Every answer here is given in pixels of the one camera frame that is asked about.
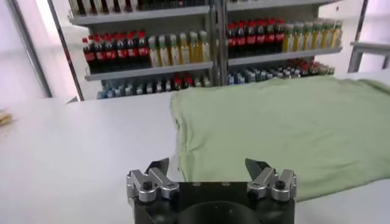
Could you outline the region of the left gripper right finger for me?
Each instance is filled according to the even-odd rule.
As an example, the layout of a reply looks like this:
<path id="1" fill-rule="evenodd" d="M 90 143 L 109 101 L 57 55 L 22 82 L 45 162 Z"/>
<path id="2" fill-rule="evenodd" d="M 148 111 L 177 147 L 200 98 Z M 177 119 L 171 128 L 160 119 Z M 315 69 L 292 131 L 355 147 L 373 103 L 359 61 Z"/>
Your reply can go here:
<path id="1" fill-rule="evenodd" d="M 251 181 L 247 183 L 249 197 L 260 200 L 270 197 L 275 201 L 295 200 L 297 196 L 297 175 L 284 169 L 278 173 L 268 163 L 246 158 L 245 165 Z"/>

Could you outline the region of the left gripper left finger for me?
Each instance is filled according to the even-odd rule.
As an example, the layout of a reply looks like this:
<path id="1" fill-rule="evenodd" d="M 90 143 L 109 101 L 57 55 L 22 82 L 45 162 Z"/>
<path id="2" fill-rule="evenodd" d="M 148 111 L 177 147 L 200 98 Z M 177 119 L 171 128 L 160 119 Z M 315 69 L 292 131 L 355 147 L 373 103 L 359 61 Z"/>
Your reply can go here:
<path id="1" fill-rule="evenodd" d="M 145 172 L 131 170 L 127 176 L 127 198 L 150 203 L 160 195 L 163 199 L 174 200 L 179 195 L 180 184 L 167 177 L 169 158 L 150 163 Z"/>

